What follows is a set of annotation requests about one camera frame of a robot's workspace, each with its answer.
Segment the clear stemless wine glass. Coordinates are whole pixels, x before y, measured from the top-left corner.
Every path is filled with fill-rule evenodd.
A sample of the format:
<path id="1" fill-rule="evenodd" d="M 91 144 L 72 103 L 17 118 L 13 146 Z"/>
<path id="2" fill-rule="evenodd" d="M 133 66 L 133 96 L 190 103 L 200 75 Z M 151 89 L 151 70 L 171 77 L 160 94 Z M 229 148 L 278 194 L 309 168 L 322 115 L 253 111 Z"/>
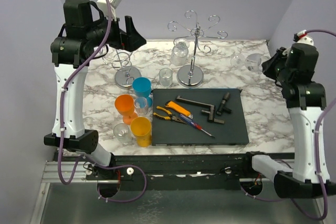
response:
<path id="1" fill-rule="evenodd" d="M 171 54 L 171 63 L 175 66 L 182 66 L 186 63 L 189 54 L 189 41 L 185 38 L 179 38 L 174 42 Z"/>

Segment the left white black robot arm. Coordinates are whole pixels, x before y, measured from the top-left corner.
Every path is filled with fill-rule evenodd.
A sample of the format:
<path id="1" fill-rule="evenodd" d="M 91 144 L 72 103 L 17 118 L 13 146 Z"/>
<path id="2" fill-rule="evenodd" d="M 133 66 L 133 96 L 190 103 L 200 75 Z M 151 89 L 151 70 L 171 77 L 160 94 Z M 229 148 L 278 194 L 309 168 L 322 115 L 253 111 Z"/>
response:
<path id="1" fill-rule="evenodd" d="M 126 30 L 119 27 L 112 0 L 66 0 L 65 23 L 50 50 L 57 80 L 57 112 L 52 132 L 44 137 L 47 146 L 85 154 L 99 164 L 104 179 L 116 175 L 113 154 L 98 142 L 96 130 L 83 124 L 83 89 L 89 58 L 102 47 L 133 52 L 146 44 L 137 32 L 132 17 L 125 16 Z"/>

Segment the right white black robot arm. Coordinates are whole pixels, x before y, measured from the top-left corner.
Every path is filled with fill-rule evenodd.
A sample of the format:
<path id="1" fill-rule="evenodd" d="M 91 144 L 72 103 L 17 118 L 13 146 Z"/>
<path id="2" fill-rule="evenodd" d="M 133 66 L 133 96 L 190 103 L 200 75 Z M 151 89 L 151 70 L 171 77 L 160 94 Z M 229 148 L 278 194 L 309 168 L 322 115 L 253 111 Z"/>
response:
<path id="1" fill-rule="evenodd" d="M 293 125 L 295 161 L 289 168 L 262 152 L 247 153 L 241 165 L 249 178 L 262 174 L 273 182 L 279 198 L 320 198 L 335 195 L 335 183 L 325 164 L 323 123 L 326 93 L 312 81 L 319 53 L 315 46 L 294 43 L 280 48 L 262 63 L 263 74 L 281 87 Z"/>

